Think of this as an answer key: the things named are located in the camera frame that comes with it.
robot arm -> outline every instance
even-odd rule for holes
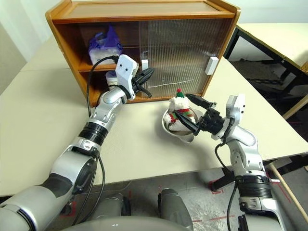
[[[192,94],[186,96],[196,105],[205,108],[206,113],[194,124],[176,112],[182,124],[194,135],[200,130],[210,132],[213,139],[221,139],[222,145],[227,144],[230,149],[234,179],[240,194],[240,209],[245,212],[245,215],[239,217],[239,230],[260,230],[260,224],[264,224],[266,230],[285,231],[278,203],[271,194],[270,179],[257,149],[257,138],[239,126],[245,108],[244,95],[229,97],[225,118],[213,108],[215,103]]]
[[[0,230],[45,230],[73,195],[89,188],[96,158],[116,114],[127,100],[145,90],[142,84],[154,72],[148,68],[135,76],[137,70],[137,62],[127,55],[119,57],[115,70],[119,86],[100,97],[83,130],[54,162],[49,177],[0,205]]]

snowman plush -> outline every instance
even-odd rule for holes
[[[190,131],[177,118],[174,111],[178,111],[188,116],[195,123],[193,112],[189,109],[189,99],[177,89],[177,95],[169,100],[168,113],[164,116],[164,122],[170,131]]]

wooden cabinet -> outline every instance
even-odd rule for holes
[[[92,68],[89,40],[107,32],[109,25],[120,38],[123,54],[140,66],[148,60],[155,72],[145,87],[153,98],[137,94],[134,103],[169,99],[177,88],[203,95],[212,78],[205,73],[208,61],[222,57],[239,14],[239,8],[222,0],[63,0],[46,18],[84,94]],[[105,73],[115,66],[96,67],[92,105],[108,89]]]

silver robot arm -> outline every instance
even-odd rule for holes
[[[227,144],[230,149],[234,180],[240,194],[240,209],[245,212],[239,217],[239,231],[259,231],[261,227],[269,231],[286,231],[278,203],[271,194],[270,179],[257,149],[257,138],[239,126],[245,108],[244,95],[229,97],[225,118],[219,116],[219,112],[213,108],[215,103],[192,94],[186,96],[207,111],[197,124],[176,112],[179,120],[194,135],[200,130],[209,131],[213,139],[222,141],[221,146]]]
[[[104,93],[80,134],[54,162],[49,177],[0,205],[0,230],[42,231],[59,215],[73,195],[85,192],[96,170],[96,158],[117,112],[133,100],[152,75],[148,68],[135,77],[138,63],[121,55],[116,66],[119,86]]]

